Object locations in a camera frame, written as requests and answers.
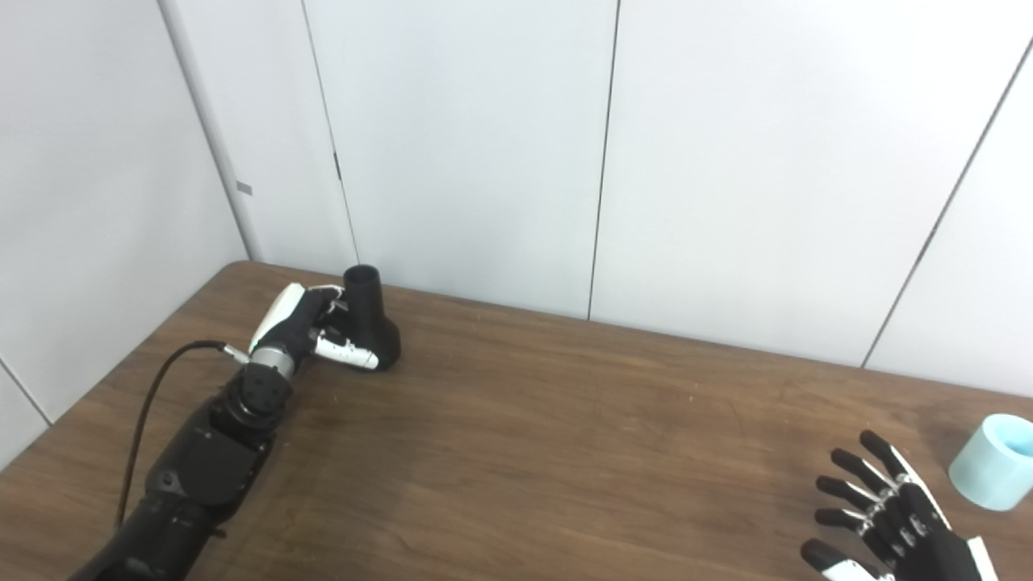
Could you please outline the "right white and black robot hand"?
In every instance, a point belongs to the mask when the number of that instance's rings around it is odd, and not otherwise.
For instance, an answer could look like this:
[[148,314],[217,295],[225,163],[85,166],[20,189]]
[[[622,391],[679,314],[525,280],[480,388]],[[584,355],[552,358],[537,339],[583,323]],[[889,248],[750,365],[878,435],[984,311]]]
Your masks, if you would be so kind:
[[834,466],[853,475],[848,482],[819,475],[816,488],[849,508],[819,508],[815,521],[860,539],[877,565],[852,558],[819,538],[800,548],[804,562],[826,580],[996,580],[981,537],[954,532],[925,479],[893,444],[864,430],[859,444],[881,464],[847,449],[829,452]]

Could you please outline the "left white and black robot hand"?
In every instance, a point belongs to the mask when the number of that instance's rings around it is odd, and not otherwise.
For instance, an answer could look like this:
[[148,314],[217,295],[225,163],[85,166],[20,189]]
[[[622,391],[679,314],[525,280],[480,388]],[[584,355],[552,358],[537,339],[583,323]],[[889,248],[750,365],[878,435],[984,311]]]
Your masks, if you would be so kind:
[[354,339],[332,337],[332,317],[346,313],[343,286],[289,283],[256,328],[248,350],[249,362],[276,369],[287,379],[310,356],[369,371],[390,366],[383,354],[361,347]]

